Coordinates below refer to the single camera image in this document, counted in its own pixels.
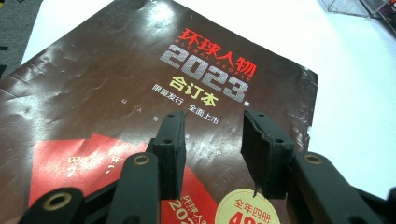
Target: white surface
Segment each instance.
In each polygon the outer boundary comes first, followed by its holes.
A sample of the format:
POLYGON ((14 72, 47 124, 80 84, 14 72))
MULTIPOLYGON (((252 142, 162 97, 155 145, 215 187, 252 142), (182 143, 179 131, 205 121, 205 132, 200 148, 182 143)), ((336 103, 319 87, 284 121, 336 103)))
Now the white surface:
MULTIPOLYGON (((23 61, 111 0, 44 0, 23 61)), ((309 150, 381 198, 396 186, 396 37, 378 21, 326 13, 319 0, 177 0, 319 76, 309 150)))

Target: price sticker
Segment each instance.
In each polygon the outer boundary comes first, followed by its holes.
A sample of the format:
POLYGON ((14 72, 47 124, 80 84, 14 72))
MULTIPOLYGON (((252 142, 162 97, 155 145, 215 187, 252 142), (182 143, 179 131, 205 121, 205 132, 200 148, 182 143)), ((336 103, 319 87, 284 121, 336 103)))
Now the price sticker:
POLYGON ((216 224, 280 223, 276 210, 260 193, 237 189, 225 196, 216 212, 216 224))

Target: brown magazine cover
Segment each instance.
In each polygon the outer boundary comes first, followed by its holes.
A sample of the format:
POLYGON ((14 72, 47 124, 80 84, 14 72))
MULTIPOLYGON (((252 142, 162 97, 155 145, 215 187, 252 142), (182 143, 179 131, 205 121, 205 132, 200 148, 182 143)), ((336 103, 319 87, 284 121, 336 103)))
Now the brown magazine cover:
POLYGON ((317 89, 314 72, 178 3, 116 0, 0 80, 0 223, 51 189, 87 195, 117 180, 176 110, 187 163, 163 223, 225 223, 224 211, 227 223, 289 223, 284 200, 241 196, 254 189, 243 111, 307 150, 317 89))

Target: red graphic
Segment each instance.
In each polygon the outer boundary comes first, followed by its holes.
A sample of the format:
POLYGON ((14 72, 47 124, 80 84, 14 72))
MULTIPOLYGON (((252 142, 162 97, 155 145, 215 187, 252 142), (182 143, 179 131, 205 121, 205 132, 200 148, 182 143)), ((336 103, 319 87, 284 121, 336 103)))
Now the red graphic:
MULTIPOLYGON (((29 206, 45 193, 64 187, 89 195, 120 178, 126 158, 143 152, 138 146, 94 133, 90 139, 35 143, 29 206)), ((186 166, 180 200, 162 201, 164 223, 214 223, 218 206, 186 166)))
POLYGON ((96 133, 91 139, 36 142, 29 206, 57 188, 78 188, 84 195, 95 192, 119 179, 124 160, 146 147, 96 133))
POLYGON ((217 60, 225 60, 232 69, 236 66, 236 72, 247 75, 248 77, 253 77, 256 72, 256 64, 246 60, 243 57, 239 57, 236 61, 233 58, 233 52, 228 51, 228 53, 224 53, 222 56, 218 56, 219 51, 221 50, 221 46, 215 43, 212 43, 209 39, 204 38, 202 35, 195 33, 194 31, 186 28, 181 36, 179 36, 182 40, 187 40, 189 46, 196 46, 198 49, 203 50, 207 55, 213 55, 217 60))

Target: wrinkled plastic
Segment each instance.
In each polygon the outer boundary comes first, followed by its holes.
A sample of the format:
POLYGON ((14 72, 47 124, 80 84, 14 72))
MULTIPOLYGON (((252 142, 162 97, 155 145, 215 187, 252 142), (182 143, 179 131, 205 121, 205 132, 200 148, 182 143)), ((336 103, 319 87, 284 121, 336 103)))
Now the wrinkled plastic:
MULTIPOLYGON (((267 114, 296 151, 307 150, 317 84, 309 69, 177 3, 114 1, 0 80, 0 222, 27 209, 35 142, 99 133, 137 146, 176 110, 187 114, 187 165, 214 201, 252 189, 240 154, 244 109, 267 114), (181 37, 188 30, 198 42, 181 37), (209 53, 214 44, 219 51, 209 53), (161 60, 166 51, 179 54, 172 45, 188 53, 184 61, 170 58, 179 68, 161 60), (189 60, 195 60, 190 70, 189 60), (185 72, 197 71, 202 61, 203 77, 185 72), (254 73, 243 70, 248 62, 256 65, 254 73), (180 77, 186 82, 181 91, 175 87, 180 77), (248 84, 244 96, 237 95, 240 81, 248 84), (218 100, 210 104, 208 94, 218 100)), ((283 203, 274 207, 284 210, 283 203)))

